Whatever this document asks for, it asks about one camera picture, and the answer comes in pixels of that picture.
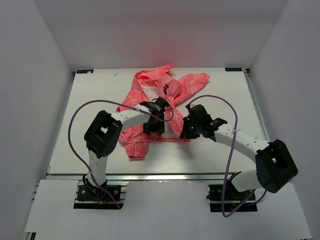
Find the pink patterned jacket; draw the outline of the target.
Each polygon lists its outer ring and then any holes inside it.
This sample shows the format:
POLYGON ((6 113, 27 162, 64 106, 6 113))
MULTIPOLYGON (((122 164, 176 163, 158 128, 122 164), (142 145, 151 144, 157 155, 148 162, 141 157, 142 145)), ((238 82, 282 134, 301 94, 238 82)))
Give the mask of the pink patterned jacket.
POLYGON ((116 109, 122 112, 128 107, 143 104, 155 115, 146 123, 130 127, 120 134, 118 140, 131 159, 145 158, 151 141, 180 141, 184 121, 177 106, 198 93, 210 79, 207 73, 190 73, 175 79, 170 76, 172 68, 172 64, 167 64, 137 72, 130 91, 116 109))

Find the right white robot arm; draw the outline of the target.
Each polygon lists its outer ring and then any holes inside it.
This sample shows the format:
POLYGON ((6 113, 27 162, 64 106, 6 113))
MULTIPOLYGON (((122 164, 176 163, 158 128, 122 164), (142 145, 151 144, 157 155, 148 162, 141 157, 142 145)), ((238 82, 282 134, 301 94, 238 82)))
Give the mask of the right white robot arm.
POLYGON ((244 191, 265 189, 277 193, 297 174, 298 168, 286 146, 276 139, 267 141, 236 131, 222 118, 212 119, 201 104, 188 106, 183 118, 182 139, 200 136, 232 147, 255 163, 255 169, 234 174, 227 180, 226 195, 236 200, 244 191))

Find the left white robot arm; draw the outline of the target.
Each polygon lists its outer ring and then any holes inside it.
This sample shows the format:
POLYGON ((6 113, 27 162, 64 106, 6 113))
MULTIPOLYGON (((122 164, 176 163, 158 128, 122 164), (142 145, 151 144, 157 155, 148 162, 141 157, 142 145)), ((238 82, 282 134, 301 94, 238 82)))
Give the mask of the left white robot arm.
POLYGON ((86 176, 91 184, 88 193, 99 200, 105 196, 106 167, 108 156, 116 148, 120 134, 134 126, 143 124, 143 132, 163 134, 165 132, 165 111, 170 104, 162 97, 156 101, 143 101, 137 106, 124 107, 123 111, 108 113, 100 111, 84 135, 89 153, 89 168, 86 176))

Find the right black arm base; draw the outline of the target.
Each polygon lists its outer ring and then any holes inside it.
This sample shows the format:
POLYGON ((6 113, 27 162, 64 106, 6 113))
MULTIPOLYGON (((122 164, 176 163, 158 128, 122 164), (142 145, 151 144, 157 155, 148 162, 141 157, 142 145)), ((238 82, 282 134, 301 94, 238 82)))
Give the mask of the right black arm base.
MULTIPOLYGON (((206 199, 212 202, 221 202, 222 201, 222 184, 211 184, 208 186, 208 195, 206 199)), ((243 192, 238 192, 233 186, 226 186, 224 200, 231 203, 240 203, 245 200, 251 194, 250 190, 243 192)))

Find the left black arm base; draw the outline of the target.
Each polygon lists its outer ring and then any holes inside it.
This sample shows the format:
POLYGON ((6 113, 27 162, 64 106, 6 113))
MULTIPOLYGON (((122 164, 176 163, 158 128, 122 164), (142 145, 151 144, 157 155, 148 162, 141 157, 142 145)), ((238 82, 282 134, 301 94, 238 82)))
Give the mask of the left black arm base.
POLYGON ((100 187, 94 183, 90 183, 86 175, 82 176, 82 184, 78 186, 75 199, 79 202, 89 203, 114 203, 111 196, 115 201, 120 202, 124 200, 123 187, 121 185, 108 185, 107 181, 100 187))

